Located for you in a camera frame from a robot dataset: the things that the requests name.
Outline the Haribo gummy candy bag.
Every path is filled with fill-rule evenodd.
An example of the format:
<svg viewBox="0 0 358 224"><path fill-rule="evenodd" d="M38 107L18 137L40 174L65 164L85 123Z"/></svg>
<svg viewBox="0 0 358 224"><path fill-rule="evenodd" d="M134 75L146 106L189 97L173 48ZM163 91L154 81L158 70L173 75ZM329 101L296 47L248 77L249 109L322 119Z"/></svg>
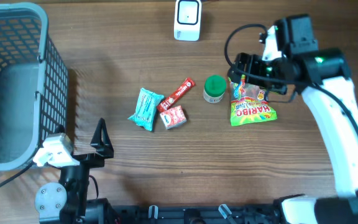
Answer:
<svg viewBox="0 0 358 224"><path fill-rule="evenodd" d="M239 83L230 81L231 126L261 123L277 119L277 112L265 101L265 90L257 85L246 83L241 76Z"/></svg>

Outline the teal tissue packet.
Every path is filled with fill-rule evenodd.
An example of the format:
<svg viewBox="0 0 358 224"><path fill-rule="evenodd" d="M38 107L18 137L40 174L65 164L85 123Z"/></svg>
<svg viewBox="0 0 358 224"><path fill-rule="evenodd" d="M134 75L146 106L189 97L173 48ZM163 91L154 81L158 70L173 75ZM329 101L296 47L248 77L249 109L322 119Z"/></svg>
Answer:
<svg viewBox="0 0 358 224"><path fill-rule="evenodd" d="M128 120L135 122L136 125L142 126L148 131L153 130L154 118L157 112L157 106L164 99L159 95L145 88L140 89L139 97L134 114L128 117Z"/></svg>

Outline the green lid jar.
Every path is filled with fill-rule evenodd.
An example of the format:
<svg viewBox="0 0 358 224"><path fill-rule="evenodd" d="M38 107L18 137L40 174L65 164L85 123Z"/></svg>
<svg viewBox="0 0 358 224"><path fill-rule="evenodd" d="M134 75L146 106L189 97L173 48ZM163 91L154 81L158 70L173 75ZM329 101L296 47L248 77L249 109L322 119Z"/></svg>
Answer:
<svg viewBox="0 0 358 224"><path fill-rule="evenodd" d="M208 103L219 103L226 91L226 81L222 76L212 75L204 83L203 98Z"/></svg>

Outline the small red white box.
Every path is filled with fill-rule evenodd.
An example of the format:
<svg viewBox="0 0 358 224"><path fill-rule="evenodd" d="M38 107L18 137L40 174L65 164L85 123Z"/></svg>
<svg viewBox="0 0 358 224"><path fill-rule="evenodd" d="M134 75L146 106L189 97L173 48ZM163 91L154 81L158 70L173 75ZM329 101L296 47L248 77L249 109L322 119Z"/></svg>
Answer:
<svg viewBox="0 0 358 224"><path fill-rule="evenodd" d="M181 106L176 106L160 113L160 117L166 129L175 128L187 121L184 110Z"/></svg>

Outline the red stick packet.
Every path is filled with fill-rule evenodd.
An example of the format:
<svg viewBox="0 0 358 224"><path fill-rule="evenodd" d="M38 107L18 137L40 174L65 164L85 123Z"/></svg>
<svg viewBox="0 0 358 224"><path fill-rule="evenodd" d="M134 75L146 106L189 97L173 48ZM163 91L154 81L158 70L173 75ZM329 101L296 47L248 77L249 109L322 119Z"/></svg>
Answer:
<svg viewBox="0 0 358 224"><path fill-rule="evenodd" d="M191 90L196 83L190 78L186 78L185 81L168 97L161 101L157 110L162 113L169 110L184 94Z"/></svg>

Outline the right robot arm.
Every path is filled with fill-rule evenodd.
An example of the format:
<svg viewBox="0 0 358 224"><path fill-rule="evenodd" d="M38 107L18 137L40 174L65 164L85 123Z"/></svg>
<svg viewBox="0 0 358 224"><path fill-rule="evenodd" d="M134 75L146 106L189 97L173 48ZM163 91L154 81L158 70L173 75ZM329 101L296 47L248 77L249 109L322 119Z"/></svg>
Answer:
<svg viewBox="0 0 358 224"><path fill-rule="evenodd" d="M274 223L358 223L358 107L351 69L337 48L320 49L309 15L279 19L259 37L263 55L240 53L228 77L284 95L293 85L310 109L326 146L336 195L276 199Z"/></svg>

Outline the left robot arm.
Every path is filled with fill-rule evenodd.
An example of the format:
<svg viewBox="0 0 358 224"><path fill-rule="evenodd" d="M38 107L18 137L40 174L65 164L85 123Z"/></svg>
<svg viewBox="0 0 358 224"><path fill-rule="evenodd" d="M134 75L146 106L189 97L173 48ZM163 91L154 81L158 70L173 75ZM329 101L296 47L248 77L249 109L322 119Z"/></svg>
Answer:
<svg viewBox="0 0 358 224"><path fill-rule="evenodd" d="M74 154L73 143L61 127L50 134L36 152L33 161L39 167L50 165L60 170L58 182L43 185L35 196L40 223L120 223L108 199L88 200L90 170L102 168L114 157L104 119L98 121L90 146L96 151Z"/></svg>

